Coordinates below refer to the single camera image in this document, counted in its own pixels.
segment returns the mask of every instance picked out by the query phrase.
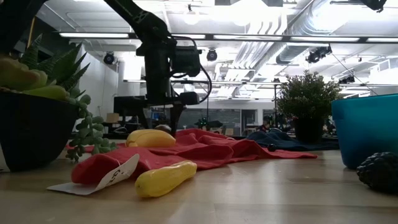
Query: white tag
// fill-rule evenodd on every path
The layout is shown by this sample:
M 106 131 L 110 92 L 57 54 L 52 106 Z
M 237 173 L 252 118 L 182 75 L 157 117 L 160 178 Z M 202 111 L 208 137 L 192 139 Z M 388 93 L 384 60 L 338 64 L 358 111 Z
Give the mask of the white tag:
M 4 158 L 4 153 L 0 144 L 0 173 L 1 172 L 10 172 L 10 169 L 7 166 L 6 159 Z
M 99 182 L 98 185 L 84 185 L 75 183 L 58 184 L 47 187 L 47 190 L 56 190 L 77 195 L 89 195 L 107 186 L 116 184 L 122 180 L 128 179 L 135 171 L 139 160 L 139 155 L 133 155 L 127 162 L 118 168 L 108 172 Z

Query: desk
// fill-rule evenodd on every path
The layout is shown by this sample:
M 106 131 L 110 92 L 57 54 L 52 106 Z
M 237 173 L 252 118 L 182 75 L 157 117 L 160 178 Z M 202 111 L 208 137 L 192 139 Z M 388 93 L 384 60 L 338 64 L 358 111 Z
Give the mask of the desk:
M 87 197 L 47 191 L 70 180 L 74 165 L 58 159 L 43 169 L 0 174 L 0 223 L 397 223 L 397 197 L 361 184 L 339 151 L 316 154 L 200 171 L 149 200 L 137 197 L 130 180 Z

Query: black plant pot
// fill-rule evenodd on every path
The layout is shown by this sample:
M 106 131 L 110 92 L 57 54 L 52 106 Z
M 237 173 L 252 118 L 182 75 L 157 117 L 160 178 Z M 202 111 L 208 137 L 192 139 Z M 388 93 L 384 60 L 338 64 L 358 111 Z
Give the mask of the black plant pot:
M 322 140 L 323 119 L 299 118 L 293 120 L 297 140 L 304 143 L 318 143 Z
M 78 117 L 70 103 L 0 92 L 0 172 L 47 165 L 65 147 Z

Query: paper label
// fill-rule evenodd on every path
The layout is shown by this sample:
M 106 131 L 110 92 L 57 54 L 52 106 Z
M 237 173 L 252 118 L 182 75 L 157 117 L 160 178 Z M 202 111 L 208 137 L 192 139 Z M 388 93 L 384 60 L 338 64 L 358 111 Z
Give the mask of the paper label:
M 47 187 L 47 190 L 55 190 L 76 195 L 89 195 L 107 186 L 114 185 L 122 180 L 128 179 L 135 171 L 139 160 L 139 155 L 133 155 L 127 162 L 114 170 L 108 172 L 98 185 L 84 185 L 75 183 L 58 184 Z

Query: black pine cone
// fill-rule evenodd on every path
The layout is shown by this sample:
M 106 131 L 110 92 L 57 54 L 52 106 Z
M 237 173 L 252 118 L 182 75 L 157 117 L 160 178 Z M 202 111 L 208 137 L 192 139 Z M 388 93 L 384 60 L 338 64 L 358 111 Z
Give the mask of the black pine cone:
M 359 180 L 371 189 L 398 193 L 398 156 L 392 152 L 378 152 L 369 156 L 356 169 Z

